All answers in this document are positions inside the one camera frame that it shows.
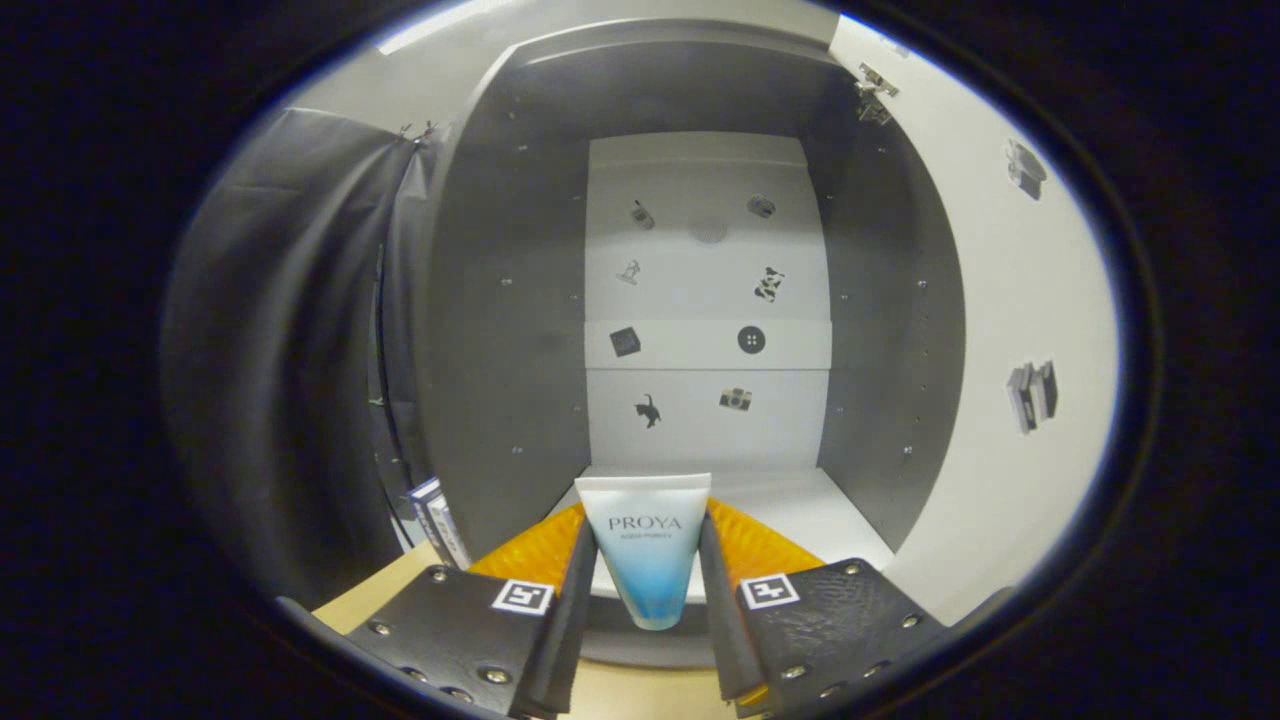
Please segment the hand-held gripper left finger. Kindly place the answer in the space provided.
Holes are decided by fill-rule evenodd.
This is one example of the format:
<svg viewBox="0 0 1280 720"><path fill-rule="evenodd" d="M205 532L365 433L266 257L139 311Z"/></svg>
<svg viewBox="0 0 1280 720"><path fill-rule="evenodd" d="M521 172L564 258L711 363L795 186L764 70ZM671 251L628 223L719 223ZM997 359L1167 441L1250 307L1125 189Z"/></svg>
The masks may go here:
<svg viewBox="0 0 1280 720"><path fill-rule="evenodd" d="M346 639L404 683L484 714L566 715L596 543L573 503L468 570L431 565Z"/></svg>

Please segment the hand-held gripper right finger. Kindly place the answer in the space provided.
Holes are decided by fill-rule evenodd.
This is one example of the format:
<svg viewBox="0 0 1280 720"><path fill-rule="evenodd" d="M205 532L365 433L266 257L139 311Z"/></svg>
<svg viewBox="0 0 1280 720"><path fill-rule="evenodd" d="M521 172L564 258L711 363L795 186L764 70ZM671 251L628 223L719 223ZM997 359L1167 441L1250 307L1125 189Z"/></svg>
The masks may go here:
<svg viewBox="0 0 1280 720"><path fill-rule="evenodd" d="M716 498L699 553L719 692L740 716L864 707L947 633L868 560L822 561Z"/></svg>

